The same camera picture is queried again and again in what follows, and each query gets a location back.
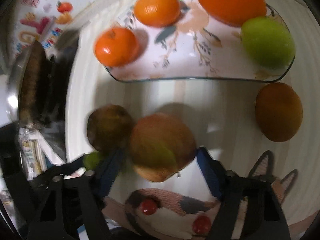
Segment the brown fruit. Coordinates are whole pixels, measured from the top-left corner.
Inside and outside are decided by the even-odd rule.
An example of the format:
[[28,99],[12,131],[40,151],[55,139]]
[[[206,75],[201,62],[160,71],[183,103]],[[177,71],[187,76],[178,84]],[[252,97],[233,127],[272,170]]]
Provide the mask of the brown fruit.
[[132,130],[130,155],[135,171],[152,182],[163,182],[195,158],[196,142],[179,119],[162,113],[138,120]]
[[256,121],[262,133],[271,141],[290,140],[300,128],[302,113],[299,96],[287,84],[268,84],[257,95]]
[[122,106],[103,106],[88,118],[89,143],[97,151],[107,154],[127,145],[133,126],[132,117]]

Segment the orange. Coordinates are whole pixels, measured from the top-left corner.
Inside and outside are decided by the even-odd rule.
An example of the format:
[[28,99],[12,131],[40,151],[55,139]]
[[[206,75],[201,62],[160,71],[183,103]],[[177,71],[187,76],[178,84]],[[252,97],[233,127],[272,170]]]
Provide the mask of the orange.
[[165,27],[180,16],[179,0],[138,0],[134,5],[135,17],[144,25]]
[[257,95],[255,116],[262,133],[269,140],[285,142],[298,132],[303,108],[292,87],[284,83],[271,83]]
[[123,66],[134,61],[139,42],[132,31],[114,27],[105,31],[96,41],[94,53],[104,66]]
[[232,26],[241,26],[267,13],[265,0],[199,0],[199,3],[212,17]]

